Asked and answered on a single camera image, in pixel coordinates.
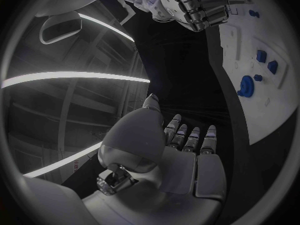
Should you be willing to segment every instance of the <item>led light strip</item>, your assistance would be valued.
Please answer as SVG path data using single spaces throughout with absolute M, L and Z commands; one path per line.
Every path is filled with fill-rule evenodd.
M 80 151 L 80 152 L 78 152 L 78 153 L 76 153 L 72 156 L 69 156 L 69 157 L 67 157 L 63 160 L 60 160 L 60 161 L 55 162 L 55 163 L 53 163 L 49 166 L 45 166 L 41 169 L 26 173 L 26 174 L 23 174 L 23 175 L 27 178 L 34 178 L 34 177 L 40 176 L 42 174 L 51 172 L 54 169 L 58 169 L 58 168 L 62 167 L 63 165 L 71 163 L 72 161 L 77 160 L 77 159 L 83 157 L 84 155 L 87 155 L 87 154 L 95 151 L 96 149 L 100 148 L 101 144 L 102 144 L 102 142 L 99 142 L 99 143 L 95 144 L 94 146 L 91 146 L 91 147 L 89 147 L 89 148 L 87 148 L 83 151 Z
M 131 77 L 131 76 L 122 76 L 122 75 L 114 75 L 114 74 L 106 74 L 106 73 L 98 73 L 98 72 L 85 72 L 85 71 L 54 71 L 54 72 L 39 72 L 39 73 L 15 76 L 7 80 L 4 80 L 1 84 L 1 88 L 3 89 L 11 85 L 35 81 L 35 80 L 58 79 L 58 78 L 119 79 L 119 80 L 150 83 L 150 81 L 147 79 Z
M 108 24 L 106 24 L 106 23 L 104 23 L 104 22 L 102 22 L 102 21 L 99 21 L 99 20 L 97 20 L 97 19 L 95 19 L 95 18 L 92 18 L 92 17 L 90 17 L 90 16 L 86 16 L 86 15 L 83 15 L 83 14 L 80 14 L 80 13 L 78 13 L 78 14 L 79 14 L 80 17 L 82 17 L 82 18 L 84 18 L 84 19 L 88 19 L 88 20 L 93 21 L 93 22 L 95 22 L 95 23 L 97 23 L 97 24 L 100 24 L 100 25 L 102 25 L 102 26 L 105 26 L 105 27 L 107 27 L 107 28 L 109 28 L 109 29 L 111 29 L 111 30 L 117 32 L 118 34 L 121 34 L 121 35 L 124 36 L 125 38 L 127 38 L 127 39 L 129 39 L 129 40 L 135 42 L 130 36 L 126 35 L 124 32 L 121 32 L 120 30 L 118 30 L 118 29 L 116 29 L 116 28 L 114 28 L 114 27 L 112 27 L 112 26 L 110 26 L 110 25 L 108 25 Z

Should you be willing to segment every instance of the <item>fluorescent light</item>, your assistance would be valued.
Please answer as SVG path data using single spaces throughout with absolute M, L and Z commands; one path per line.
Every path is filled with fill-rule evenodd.
M 84 19 L 88 19 L 88 20 L 90 20 L 90 21 L 93 21 L 93 22 L 95 22 L 95 23 L 97 23 L 97 24 L 101 24 L 101 25 L 103 25 L 103 26 L 105 26 L 105 27 L 107 27 L 107 28 L 109 28 L 109 29 L 111 29 L 111 30 L 117 32 L 118 34 L 121 34 L 121 35 L 124 36 L 125 38 L 128 38 L 129 40 L 135 42 L 130 36 L 126 35 L 124 32 L 121 32 L 120 30 L 118 30 L 118 29 L 116 29 L 116 28 L 114 28 L 114 27 L 112 27 L 112 26 L 110 26 L 110 25 L 108 25 L 108 24 L 106 24 L 106 23 L 104 23 L 104 22 L 102 22 L 102 21 L 99 21 L 99 20 L 97 20 L 97 19 L 95 19 L 95 18 L 92 18 L 92 17 L 90 17 L 90 16 L 86 16 L 86 15 L 83 15 L 83 14 L 80 14 L 80 13 L 79 13 L 79 16 L 82 17 L 82 18 L 84 18 Z
M 55 162 L 49 166 L 45 166 L 41 169 L 38 169 L 38 170 L 35 170 L 35 171 L 32 171 L 32 172 L 29 172 L 29 173 L 26 173 L 26 174 L 23 174 L 25 177 L 28 177 L 28 178 L 34 178 L 34 177 L 37 177 L 37 176 L 40 176 L 42 174 L 45 174 L 45 173 L 48 173 L 48 172 L 51 172 L 52 170 L 54 169 L 58 169 L 60 167 L 62 167 L 63 165 L 66 165 L 68 163 L 71 163 L 72 161 L 74 160 L 77 160 L 81 157 L 83 157 L 84 155 L 87 155 L 93 151 L 95 151 L 96 149 L 100 148 L 102 142 L 99 142 L 97 143 L 96 145 L 94 146 L 91 146 L 83 151 L 80 151 L 72 156 L 69 156 L 63 160 L 60 160 L 58 162 Z
M 136 81 L 143 83 L 150 83 L 147 79 L 131 77 L 131 76 L 121 76 L 114 74 L 98 73 L 98 72 L 85 72 L 85 71 L 50 71 L 50 72 L 39 72 L 26 74 L 21 76 L 15 76 L 4 80 L 1 84 L 1 88 L 6 88 L 11 85 L 20 84 L 29 81 L 41 80 L 41 79 L 58 79 L 58 78 L 97 78 L 97 79 L 119 79 Z

